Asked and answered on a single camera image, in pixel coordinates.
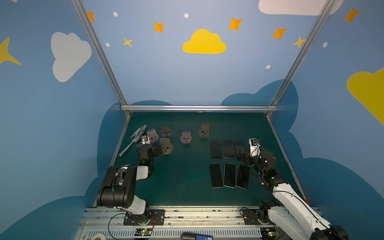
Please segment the green phone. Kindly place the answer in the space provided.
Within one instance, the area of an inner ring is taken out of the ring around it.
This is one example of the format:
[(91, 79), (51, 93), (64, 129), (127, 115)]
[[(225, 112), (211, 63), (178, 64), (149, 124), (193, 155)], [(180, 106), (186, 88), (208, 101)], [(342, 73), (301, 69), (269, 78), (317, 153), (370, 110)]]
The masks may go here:
[(222, 188), (224, 186), (223, 183), (223, 177), (222, 177), (222, 171), (220, 164), (210, 164), (209, 165), (210, 170), (210, 178), (211, 178), (211, 185), (213, 188)]

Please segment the dark grey stand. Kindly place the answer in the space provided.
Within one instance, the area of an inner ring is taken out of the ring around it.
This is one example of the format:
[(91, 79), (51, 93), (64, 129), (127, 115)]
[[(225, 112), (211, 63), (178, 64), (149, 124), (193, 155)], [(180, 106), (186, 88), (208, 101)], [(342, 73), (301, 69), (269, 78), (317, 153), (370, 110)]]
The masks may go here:
[(169, 126), (161, 126), (161, 135), (163, 138), (169, 138), (172, 135), (172, 130)]

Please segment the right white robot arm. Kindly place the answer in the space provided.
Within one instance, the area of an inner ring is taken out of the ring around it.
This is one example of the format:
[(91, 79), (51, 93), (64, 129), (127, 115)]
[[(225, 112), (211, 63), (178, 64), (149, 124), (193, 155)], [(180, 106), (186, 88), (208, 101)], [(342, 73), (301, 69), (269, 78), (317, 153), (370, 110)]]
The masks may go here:
[(257, 171), (262, 186), (273, 194), (275, 201), (261, 202), (257, 220), (262, 225), (273, 224), (292, 240), (348, 240), (341, 226), (333, 226), (314, 211), (276, 171), (276, 158), (270, 151), (256, 150), (241, 154), (245, 163)]

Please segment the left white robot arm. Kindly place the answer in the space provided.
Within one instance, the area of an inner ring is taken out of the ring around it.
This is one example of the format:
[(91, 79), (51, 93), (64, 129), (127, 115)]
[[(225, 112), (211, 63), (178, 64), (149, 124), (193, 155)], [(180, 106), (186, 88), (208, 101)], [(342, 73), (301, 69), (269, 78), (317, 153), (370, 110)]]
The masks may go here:
[(147, 201), (136, 196), (136, 183), (148, 179), (154, 170), (154, 159), (161, 155), (160, 144), (138, 144), (136, 166), (108, 168), (97, 195), (97, 206), (124, 211), (125, 226), (156, 224), (157, 213), (152, 213)]

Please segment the pink phone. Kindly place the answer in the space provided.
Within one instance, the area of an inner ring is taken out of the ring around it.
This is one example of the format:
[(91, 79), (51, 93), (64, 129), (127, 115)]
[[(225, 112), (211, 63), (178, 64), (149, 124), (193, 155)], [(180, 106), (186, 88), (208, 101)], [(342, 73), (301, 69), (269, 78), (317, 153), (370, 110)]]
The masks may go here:
[(249, 188), (250, 173), (250, 167), (246, 165), (239, 165), (236, 186), (241, 189), (247, 190)]

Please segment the dark phone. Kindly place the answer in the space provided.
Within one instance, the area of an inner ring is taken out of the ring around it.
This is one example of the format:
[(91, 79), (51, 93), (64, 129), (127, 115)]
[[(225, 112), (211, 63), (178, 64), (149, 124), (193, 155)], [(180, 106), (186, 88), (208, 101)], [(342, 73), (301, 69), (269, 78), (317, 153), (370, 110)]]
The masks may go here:
[(246, 146), (244, 141), (235, 141), (235, 152), (237, 160), (242, 160), (242, 155), (246, 154)]

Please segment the wooden round phone stand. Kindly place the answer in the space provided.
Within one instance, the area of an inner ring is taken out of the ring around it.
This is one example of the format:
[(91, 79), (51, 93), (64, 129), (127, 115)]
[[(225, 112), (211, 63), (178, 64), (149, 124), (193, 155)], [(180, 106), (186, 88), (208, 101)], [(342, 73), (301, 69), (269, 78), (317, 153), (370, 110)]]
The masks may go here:
[(173, 152), (174, 146), (172, 145), (170, 138), (160, 138), (159, 143), (163, 155), (169, 155)]

